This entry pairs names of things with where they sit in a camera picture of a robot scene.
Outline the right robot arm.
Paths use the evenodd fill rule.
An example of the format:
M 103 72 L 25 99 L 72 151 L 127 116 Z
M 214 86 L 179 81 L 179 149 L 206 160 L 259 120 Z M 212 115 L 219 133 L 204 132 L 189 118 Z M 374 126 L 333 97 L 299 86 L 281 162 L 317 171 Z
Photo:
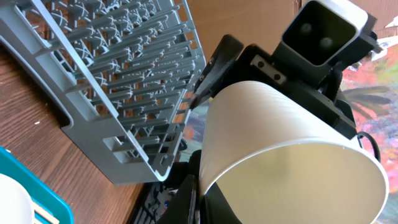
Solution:
M 357 132 L 353 113 L 340 92 L 343 77 L 341 62 L 322 72 L 323 78 L 316 86 L 307 83 L 315 67 L 294 72 L 293 69 L 298 65 L 291 50 L 278 48 L 273 54 L 268 54 L 256 44 L 245 47 L 232 35 L 225 35 L 195 82 L 190 108 L 194 109 L 207 99 L 214 98 L 232 84 L 261 82 L 303 106 L 344 137 L 354 137 Z M 159 223 L 193 223 L 197 218 L 196 211 L 204 216 L 204 223 L 216 223 L 222 218 L 238 223 L 238 218 L 218 187 L 212 187 L 205 204 L 200 204 L 200 158 L 201 151 L 195 151 L 188 162 L 179 162 L 172 167 L 172 173 L 164 185 L 176 190 L 176 194 L 165 202 L 167 209 Z

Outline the white paper cup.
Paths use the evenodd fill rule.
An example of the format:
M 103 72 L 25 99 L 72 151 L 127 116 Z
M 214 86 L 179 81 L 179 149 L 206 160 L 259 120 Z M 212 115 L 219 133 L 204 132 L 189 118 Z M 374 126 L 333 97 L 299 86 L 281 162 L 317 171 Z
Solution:
M 217 185 L 243 223 L 372 223 L 389 193 L 373 155 L 254 81 L 211 102 L 199 184 L 202 195 Z

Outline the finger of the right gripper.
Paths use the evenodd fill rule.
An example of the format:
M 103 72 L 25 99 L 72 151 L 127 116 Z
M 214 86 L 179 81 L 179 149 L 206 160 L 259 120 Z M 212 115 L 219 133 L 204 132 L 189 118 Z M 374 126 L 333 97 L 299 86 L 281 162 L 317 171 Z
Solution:
M 216 95 L 225 73 L 233 66 L 244 45 L 235 37 L 226 34 L 220 40 L 194 86 L 189 108 L 193 110 Z

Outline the wooden chopstick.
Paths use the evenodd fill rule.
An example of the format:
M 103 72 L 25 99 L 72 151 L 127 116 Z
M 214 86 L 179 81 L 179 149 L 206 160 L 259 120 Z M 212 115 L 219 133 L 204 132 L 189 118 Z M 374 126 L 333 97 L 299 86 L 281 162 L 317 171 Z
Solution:
M 44 208 L 42 208 L 39 204 L 37 204 L 34 201 L 32 202 L 32 204 L 33 204 L 34 213 L 35 213 L 34 224 L 43 224 L 43 222 L 40 221 L 36 217 L 36 215 L 40 216 L 43 220 L 45 220 L 46 222 L 48 222 L 50 224 L 59 224 L 60 223 L 60 221 L 57 218 L 55 218 L 51 213 L 49 213 Z

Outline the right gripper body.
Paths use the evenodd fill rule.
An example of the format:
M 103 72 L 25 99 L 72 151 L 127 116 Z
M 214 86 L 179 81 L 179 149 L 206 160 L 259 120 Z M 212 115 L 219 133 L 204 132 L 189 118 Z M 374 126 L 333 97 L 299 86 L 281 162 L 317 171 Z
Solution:
M 287 96 L 311 114 L 348 139 L 357 135 L 353 113 L 349 105 L 332 101 L 316 88 L 305 83 L 301 72 L 276 60 L 256 44 L 247 46 L 238 57 L 237 66 L 242 80 L 263 82 Z

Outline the pale green bowl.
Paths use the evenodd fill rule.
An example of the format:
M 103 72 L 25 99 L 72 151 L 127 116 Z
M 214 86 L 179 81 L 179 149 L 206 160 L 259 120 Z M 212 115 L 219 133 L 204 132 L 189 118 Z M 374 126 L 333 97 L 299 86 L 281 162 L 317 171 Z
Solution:
M 33 224 L 32 199 L 13 178 L 1 174 L 1 224 Z

